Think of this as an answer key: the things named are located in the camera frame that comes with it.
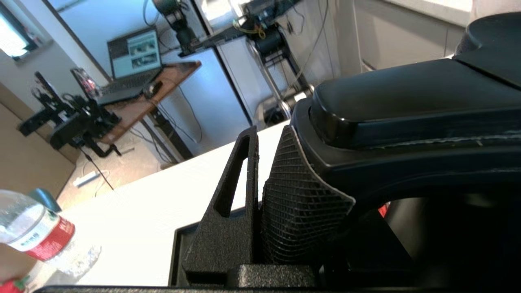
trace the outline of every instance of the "tile floor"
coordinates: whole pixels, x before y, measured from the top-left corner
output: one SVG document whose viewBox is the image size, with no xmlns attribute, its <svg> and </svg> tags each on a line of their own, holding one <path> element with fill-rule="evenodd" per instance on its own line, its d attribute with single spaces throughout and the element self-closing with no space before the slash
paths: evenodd
<svg viewBox="0 0 521 293">
<path fill-rule="evenodd" d="M 142 139 L 128 132 L 118 140 L 116 145 L 119 151 L 124 153 L 123 156 L 112 153 L 106 158 L 100 158 L 93 154 L 92 150 L 85 149 L 114 188 L 161 170 L 162 162 L 157 159 L 155 150 Z M 76 162 L 76 169 L 57 199 L 63 210 L 95 196 L 103 196 L 110 190 L 101 176 L 79 188 L 72 184 L 76 178 L 82 177 L 82 174 L 94 170 L 96 170 L 94 165 L 81 154 Z"/>
</svg>

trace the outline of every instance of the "red bottle label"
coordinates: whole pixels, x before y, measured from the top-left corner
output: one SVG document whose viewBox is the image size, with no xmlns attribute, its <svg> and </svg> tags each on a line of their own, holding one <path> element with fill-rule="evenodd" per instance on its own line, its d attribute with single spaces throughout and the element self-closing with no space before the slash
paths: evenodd
<svg viewBox="0 0 521 293">
<path fill-rule="evenodd" d="M 73 223 L 46 211 L 28 233 L 9 245 L 35 259 L 46 261 L 57 255 L 69 243 L 75 230 Z"/>
</svg>

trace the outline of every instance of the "plastic water bottle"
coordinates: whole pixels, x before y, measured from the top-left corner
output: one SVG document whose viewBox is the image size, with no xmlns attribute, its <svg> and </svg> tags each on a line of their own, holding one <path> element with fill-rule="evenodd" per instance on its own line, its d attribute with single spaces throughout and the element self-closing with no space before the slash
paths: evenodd
<svg viewBox="0 0 521 293">
<path fill-rule="evenodd" d="M 32 198 L 0 189 L 0 243 L 80 277 L 101 252 L 100 246 L 85 240 L 80 241 L 73 223 Z"/>
</svg>

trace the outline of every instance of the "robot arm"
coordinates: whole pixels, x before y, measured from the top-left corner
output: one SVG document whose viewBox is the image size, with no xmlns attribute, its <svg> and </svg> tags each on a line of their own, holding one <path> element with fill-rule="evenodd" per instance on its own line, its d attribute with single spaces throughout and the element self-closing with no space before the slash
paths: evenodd
<svg viewBox="0 0 521 293">
<path fill-rule="evenodd" d="M 301 0 L 253 0 L 241 6 L 244 16 L 242 24 L 235 23 L 229 27 L 207 37 L 198 40 L 193 30 L 188 26 L 183 10 L 188 10 L 188 5 L 179 0 L 153 0 L 157 11 L 161 13 L 176 32 L 176 38 L 181 46 L 181 57 L 214 47 L 231 40 L 252 36 L 247 32 L 263 31 L 275 24 L 276 19 L 284 15 L 291 7 Z"/>
</svg>

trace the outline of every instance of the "laptop screen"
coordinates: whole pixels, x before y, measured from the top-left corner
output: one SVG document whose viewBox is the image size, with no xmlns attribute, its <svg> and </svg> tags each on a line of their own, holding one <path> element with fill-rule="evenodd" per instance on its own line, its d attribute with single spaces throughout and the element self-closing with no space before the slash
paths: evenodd
<svg viewBox="0 0 521 293">
<path fill-rule="evenodd" d="M 123 36 L 107 45 L 116 79 L 161 67 L 155 29 Z"/>
</svg>

